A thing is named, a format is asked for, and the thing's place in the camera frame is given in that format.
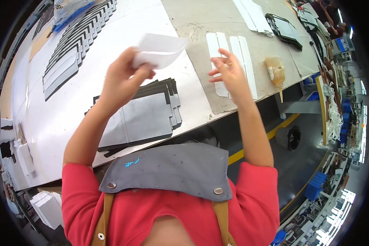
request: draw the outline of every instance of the black trash bag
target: black trash bag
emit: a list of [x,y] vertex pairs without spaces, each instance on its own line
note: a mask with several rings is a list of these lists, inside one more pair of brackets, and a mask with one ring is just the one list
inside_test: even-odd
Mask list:
[[293,128],[291,128],[288,131],[287,138],[288,138],[288,146],[287,146],[288,150],[289,151],[296,150],[301,141],[301,130],[299,126],[295,125]]

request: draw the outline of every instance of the metal snap button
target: metal snap button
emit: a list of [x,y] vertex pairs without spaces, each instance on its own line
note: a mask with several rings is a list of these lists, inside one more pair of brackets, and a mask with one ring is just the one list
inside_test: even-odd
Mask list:
[[214,192],[216,195],[223,194],[223,188],[217,187],[216,189],[214,189],[214,190],[213,190],[213,192]]
[[108,184],[108,188],[109,188],[109,189],[113,189],[113,188],[115,188],[115,187],[116,187],[116,184],[115,184],[115,183],[113,183],[113,182]]

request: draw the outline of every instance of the apron strap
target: apron strap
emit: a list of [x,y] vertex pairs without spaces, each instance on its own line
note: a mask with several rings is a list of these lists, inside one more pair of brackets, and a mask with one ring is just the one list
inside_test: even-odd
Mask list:
[[104,194],[104,208],[103,214],[101,214],[100,219],[97,222],[96,228],[94,229],[94,235],[92,238],[91,246],[105,246],[107,243],[107,231],[108,231],[108,221],[109,215],[113,203],[113,193]]
[[[104,194],[104,210],[101,215],[96,228],[94,230],[94,235],[92,238],[91,246],[105,246],[106,236],[108,231],[108,221],[110,210],[113,203],[114,193]],[[212,202],[213,211],[216,214],[217,222],[219,224],[221,239],[223,241],[223,246],[236,246],[236,242],[232,237],[231,233],[228,231],[228,202]]]
[[228,202],[212,202],[213,211],[219,223],[223,246],[236,246],[236,242],[228,231]]

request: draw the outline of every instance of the white string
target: white string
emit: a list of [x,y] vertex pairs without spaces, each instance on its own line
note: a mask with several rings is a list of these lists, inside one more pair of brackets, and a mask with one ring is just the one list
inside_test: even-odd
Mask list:
[[333,82],[330,83],[330,86],[324,84],[324,94],[329,97],[329,118],[330,124],[328,126],[328,135],[327,140],[340,140],[340,130],[342,129],[343,125],[343,117],[339,114],[338,105],[336,104],[334,97],[335,92],[334,89],[331,87]]

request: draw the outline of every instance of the gray apron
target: gray apron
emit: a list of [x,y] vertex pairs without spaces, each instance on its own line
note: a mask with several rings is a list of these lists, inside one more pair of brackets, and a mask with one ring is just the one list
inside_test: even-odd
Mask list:
[[214,202],[232,199],[228,151],[204,143],[164,145],[125,155],[109,166],[99,190],[175,190]]

